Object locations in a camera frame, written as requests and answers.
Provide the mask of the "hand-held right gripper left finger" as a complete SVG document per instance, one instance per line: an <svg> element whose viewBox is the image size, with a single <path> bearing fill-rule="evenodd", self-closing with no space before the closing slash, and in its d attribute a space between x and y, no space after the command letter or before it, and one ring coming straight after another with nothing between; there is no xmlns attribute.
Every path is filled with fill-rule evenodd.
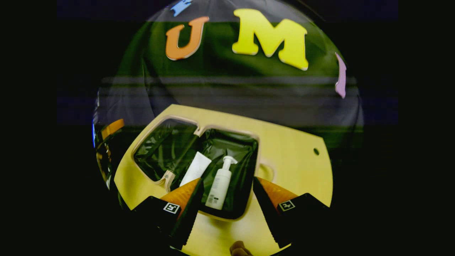
<svg viewBox="0 0 455 256"><path fill-rule="evenodd" d="M133 209L152 251L180 251L187 244L203 194L203 180L197 178L160 199L149 196Z"/></svg>

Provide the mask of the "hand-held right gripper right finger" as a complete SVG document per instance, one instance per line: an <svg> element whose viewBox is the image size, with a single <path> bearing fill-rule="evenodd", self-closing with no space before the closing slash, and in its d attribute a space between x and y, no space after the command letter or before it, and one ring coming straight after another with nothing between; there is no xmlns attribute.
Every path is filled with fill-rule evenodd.
<svg viewBox="0 0 455 256"><path fill-rule="evenodd" d="M300 196L254 177L252 188L279 248L319 240L329 231L330 208L310 193Z"/></svg>

